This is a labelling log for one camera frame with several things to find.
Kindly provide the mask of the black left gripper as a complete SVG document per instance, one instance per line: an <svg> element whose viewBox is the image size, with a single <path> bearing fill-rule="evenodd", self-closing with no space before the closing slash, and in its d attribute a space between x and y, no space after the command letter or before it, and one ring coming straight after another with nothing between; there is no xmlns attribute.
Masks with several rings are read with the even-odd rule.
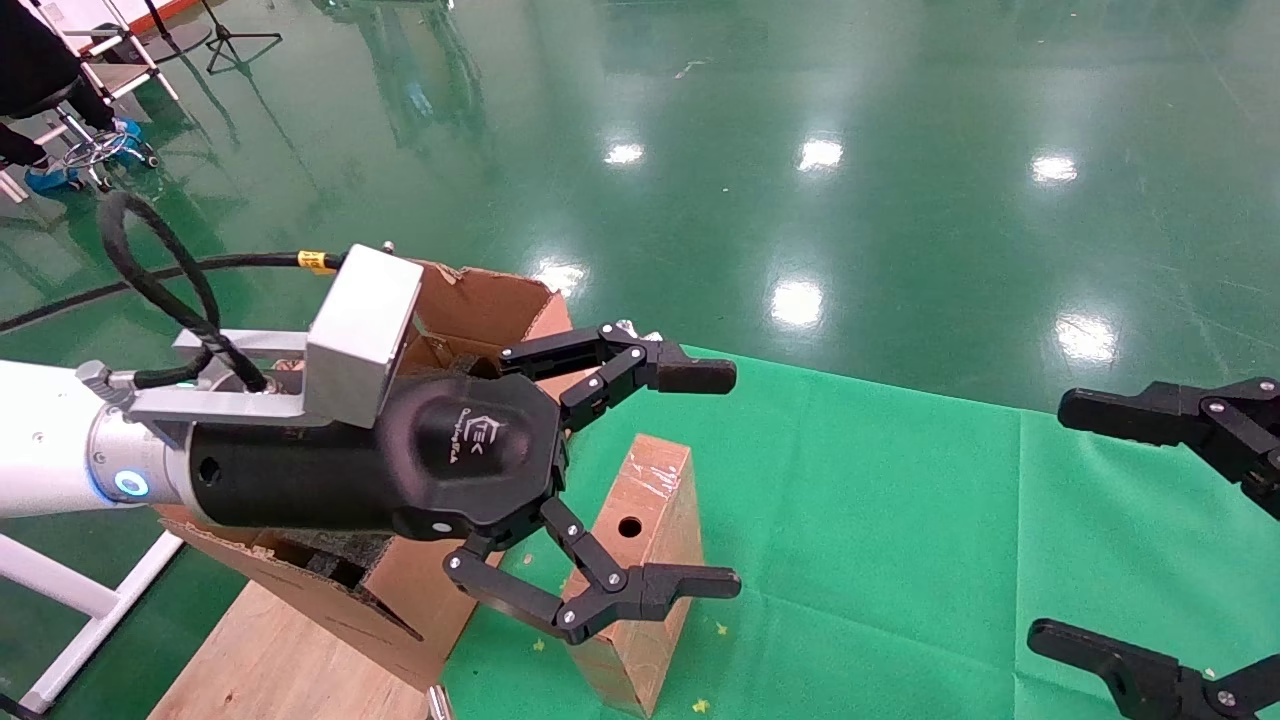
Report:
<svg viewBox="0 0 1280 720"><path fill-rule="evenodd" d="M221 527L412 541L471 536L443 562L454 585L566 644L618 621L660 623L682 598L740 593L730 568L621 568L568 506L552 498L564 484L563 428L584 429L641 388L728 395L737 382L735 363L692 357L676 342L643 338L618 322L527 340L498 357L507 375L500 379L396 382L372 428L201 423L189 442L189 509ZM580 372L586 375L558 402L534 383ZM536 530L539 512L588 583L570 600L486 561L488 539L512 546Z"/></svg>

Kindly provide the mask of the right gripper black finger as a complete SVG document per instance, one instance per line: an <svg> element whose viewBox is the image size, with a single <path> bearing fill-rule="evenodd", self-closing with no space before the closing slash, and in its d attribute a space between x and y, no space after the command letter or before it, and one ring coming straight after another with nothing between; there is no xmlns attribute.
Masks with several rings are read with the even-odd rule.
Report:
<svg viewBox="0 0 1280 720"><path fill-rule="evenodd" d="M1152 446L1189 448L1225 480L1279 516L1279 382L1260 377L1219 388L1153 382L1138 395L1073 388L1061 425Z"/></svg>
<svg viewBox="0 0 1280 720"><path fill-rule="evenodd" d="M1100 678L1125 719L1257 719L1279 702L1279 656L1221 678L1165 653L1041 618L1027 644L1034 653Z"/></svg>

